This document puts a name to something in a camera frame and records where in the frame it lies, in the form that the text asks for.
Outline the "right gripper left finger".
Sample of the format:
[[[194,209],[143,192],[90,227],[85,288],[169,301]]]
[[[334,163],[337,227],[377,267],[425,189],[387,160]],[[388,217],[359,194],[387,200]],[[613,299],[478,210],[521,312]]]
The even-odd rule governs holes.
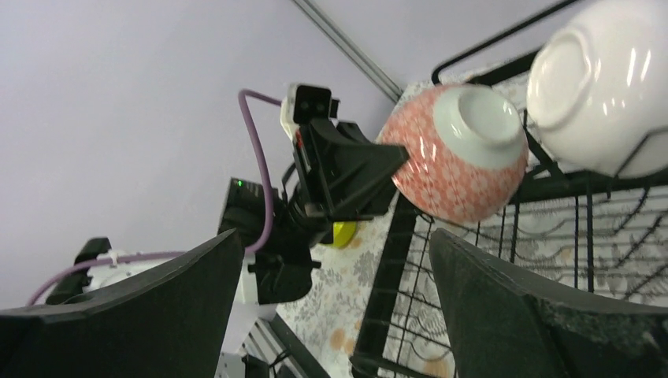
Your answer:
[[[4,377],[212,377],[244,257],[229,230],[58,305],[1,313]]]

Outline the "lime green bowl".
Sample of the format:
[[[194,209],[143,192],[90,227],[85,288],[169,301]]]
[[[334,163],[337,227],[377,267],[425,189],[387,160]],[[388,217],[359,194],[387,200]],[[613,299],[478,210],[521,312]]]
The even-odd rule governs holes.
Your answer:
[[[357,223],[353,221],[335,222],[320,244],[333,248],[344,248],[357,231]]]

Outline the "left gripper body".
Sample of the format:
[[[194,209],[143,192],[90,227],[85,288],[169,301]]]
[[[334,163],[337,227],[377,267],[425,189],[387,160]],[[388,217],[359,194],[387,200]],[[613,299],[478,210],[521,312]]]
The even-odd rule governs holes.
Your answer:
[[[356,124],[338,128],[329,119],[315,118],[299,127],[294,147],[308,217],[337,222],[376,216],[372,169],[376,145]]]

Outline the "black wire dish rack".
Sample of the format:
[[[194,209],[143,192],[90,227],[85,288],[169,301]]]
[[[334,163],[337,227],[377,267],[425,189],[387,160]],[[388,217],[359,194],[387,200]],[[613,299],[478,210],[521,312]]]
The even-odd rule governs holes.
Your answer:
[[[666,376],[666,2],[579,2],[542,46],[441,78],[568,6],[388,119],[410,160],[352,376]]]

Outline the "white bowl top tier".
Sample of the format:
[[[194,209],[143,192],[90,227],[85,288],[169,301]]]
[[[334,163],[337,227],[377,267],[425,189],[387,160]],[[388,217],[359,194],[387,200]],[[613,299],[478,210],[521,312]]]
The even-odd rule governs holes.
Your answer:
[[[598,1],[536,55],[526,106],[545,148],[606,176],[667,165],[667,4]]]

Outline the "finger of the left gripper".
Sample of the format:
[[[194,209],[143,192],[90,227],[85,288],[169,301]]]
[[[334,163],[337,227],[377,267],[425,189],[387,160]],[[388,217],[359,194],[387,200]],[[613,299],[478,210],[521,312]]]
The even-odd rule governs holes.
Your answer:
[[[368,220],[388,211],[392,177],[410,156],[404,146],[369,141],[356,124],[307,125],[307,214]]]

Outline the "pink patterned bowl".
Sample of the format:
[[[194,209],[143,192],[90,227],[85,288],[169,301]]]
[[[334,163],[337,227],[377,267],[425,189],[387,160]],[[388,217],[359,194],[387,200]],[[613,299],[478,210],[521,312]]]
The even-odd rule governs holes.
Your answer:
[[[506,97],[484,85],[428,88],[387,120],[380,143],[406,148],[392,180],[421,211],[456,224],[485,220],[522,182],[529,148]]]

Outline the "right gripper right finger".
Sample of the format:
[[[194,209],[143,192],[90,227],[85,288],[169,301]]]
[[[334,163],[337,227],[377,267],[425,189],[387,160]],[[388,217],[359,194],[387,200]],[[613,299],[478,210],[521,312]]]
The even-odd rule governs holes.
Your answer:
[[[667,310],[557,283],[458,236],[429,257],[462,377],[664,377]]]

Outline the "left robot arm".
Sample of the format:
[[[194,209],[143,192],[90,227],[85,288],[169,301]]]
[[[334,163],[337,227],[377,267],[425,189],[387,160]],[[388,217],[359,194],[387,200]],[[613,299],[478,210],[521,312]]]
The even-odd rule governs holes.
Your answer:
[[[260,303],[307,293],[319,267],[310,248],[339,221],[367,221],[388,210],[391,176],[409,159],[404,146],[369,141],[353,123],[315,118],[290,134],[299,178],[292,196],[268,184],[231,183],[218,236],[186,253],[137,254],[157,260],[137,276],[42,307],[41,321],[69,333],[152,338],[221,335],[243,273]]]

